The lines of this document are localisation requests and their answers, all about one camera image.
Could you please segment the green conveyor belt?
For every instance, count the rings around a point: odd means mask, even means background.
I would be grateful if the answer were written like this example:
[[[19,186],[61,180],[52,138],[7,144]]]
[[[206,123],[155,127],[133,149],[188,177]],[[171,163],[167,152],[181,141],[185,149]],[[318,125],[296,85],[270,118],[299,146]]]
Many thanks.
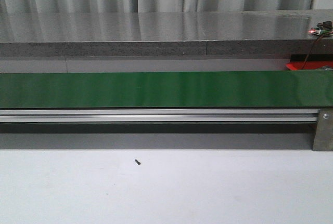
[[[1,74],[3,109],[331,106],[331,71]]]

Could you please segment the red plastic tray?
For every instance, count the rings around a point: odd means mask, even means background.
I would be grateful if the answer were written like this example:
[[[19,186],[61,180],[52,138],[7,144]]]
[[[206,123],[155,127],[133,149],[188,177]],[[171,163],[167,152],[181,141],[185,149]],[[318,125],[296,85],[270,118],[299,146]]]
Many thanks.
[[[301,61],[293,61],[286,64],[287,69],[297,70],[323,70],[332,71],[332,61],[308,61],[306,64]]]

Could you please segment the small lit circuit board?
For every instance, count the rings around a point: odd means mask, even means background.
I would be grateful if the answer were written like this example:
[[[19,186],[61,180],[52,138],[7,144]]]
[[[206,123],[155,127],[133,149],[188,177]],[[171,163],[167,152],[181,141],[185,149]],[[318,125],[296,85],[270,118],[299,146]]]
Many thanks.
[[[309,30],[309,33],[317,36],[331,36],[332,35],[332,21],[320,22]]]

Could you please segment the aluminium conveyor side rail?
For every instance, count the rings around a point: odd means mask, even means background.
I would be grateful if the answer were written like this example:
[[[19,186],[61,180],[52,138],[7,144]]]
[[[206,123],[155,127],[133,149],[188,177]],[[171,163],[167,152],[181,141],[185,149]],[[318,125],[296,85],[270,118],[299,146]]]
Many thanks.
[[[1,123],[316,122],[318,109],[2,110]]]

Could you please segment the steel conveyor support bracket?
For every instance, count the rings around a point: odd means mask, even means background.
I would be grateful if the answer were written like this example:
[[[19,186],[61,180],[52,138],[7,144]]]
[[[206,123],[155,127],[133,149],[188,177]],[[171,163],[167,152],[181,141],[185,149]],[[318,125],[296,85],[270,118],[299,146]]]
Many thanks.
[[[332,151],[332,109],[319,111],[313,151]]]

